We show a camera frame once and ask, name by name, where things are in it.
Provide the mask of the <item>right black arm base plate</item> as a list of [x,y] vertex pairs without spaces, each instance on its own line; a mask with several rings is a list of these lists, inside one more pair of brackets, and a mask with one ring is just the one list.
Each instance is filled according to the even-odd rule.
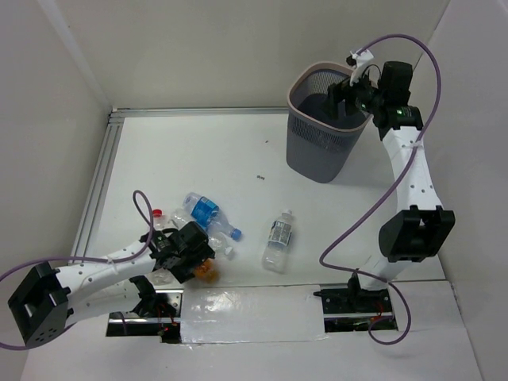
[[351,287],[321,288],[313,293],[321,301],[326,333],[396,330],[391,299],[387,289],[354,291]]

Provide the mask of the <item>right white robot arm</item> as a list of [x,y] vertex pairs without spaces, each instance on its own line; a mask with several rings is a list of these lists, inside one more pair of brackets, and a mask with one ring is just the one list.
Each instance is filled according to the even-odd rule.
[[329,87],[329,103],[343,101],[348,115],[372,115],[398,184],[396,213],[379,231],[380,253],[369,257],[357,273],[358,284],[346,293],[355,311],[366,310],[374,301],[373,291],[385,288],[411,264],[434,257],[456,222],[433,187],[420,136],[421,113],[408,103],[412,77],[410,64],[388,61],[376,85],[362,75],[353,85]]

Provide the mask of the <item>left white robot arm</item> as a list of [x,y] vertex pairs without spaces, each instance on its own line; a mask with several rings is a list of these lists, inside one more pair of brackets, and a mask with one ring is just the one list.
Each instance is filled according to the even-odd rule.
[[110,313],[158,314],[173,318],[175,307],[157,293],[148,275],[169,271],[179,282],[215,257],[205,231],[195,222],[181,229],[146,233],[107,256],[86,257],[52,267],[33,266],[8,300],[25,348],[37,348],[79,321]]

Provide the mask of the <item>clear bottle white blue label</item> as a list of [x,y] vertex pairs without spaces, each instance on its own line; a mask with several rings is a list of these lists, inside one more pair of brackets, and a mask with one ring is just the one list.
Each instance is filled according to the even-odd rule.
[[292,211],[283,210],[271,223],[271,228],[267,236],[267,243],[261,259],[262,267],[265,270],[279,274],[285,272],[292,233]]

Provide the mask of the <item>orange juice bottle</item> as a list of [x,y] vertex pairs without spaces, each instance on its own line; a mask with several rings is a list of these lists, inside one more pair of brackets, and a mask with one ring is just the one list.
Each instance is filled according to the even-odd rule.
[[220,279],[219,271],[212,259],[207,259],[194,269],[194,276],[201,281],[213,284]]

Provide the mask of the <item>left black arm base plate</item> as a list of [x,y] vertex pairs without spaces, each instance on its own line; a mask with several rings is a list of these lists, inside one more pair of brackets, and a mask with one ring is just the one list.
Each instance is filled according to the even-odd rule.
[[111,313],[106,337],[151,337],[164,344],[180,344],[182,300],[181,291],[156,290],[155,304],[147,309]]

